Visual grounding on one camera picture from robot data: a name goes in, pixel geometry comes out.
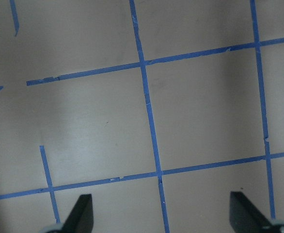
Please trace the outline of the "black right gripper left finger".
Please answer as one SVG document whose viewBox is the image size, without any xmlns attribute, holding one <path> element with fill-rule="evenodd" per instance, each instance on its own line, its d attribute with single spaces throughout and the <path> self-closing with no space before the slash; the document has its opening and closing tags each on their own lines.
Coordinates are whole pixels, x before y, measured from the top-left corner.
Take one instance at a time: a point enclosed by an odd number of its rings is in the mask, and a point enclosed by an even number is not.
<svg viewBox="0 0 284 233">
<path fill-rule="evenodd" d="M 63 233 L 91 233 L 94 227 L 91 194 L 80 195 L 62 226 Z"/>
</svg>

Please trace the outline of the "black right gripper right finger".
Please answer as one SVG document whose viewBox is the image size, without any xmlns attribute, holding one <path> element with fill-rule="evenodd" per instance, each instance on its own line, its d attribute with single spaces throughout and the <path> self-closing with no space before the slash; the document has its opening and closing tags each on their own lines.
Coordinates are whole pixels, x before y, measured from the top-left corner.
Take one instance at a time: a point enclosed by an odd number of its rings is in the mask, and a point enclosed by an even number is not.
<svg viewBox="0 0 284 233">
<path fill-rule="evenodd" d="M 277 228 L 242 192 L 230 193 L 229 222 L 235 233 L 277 232 Z"/>
</svg>

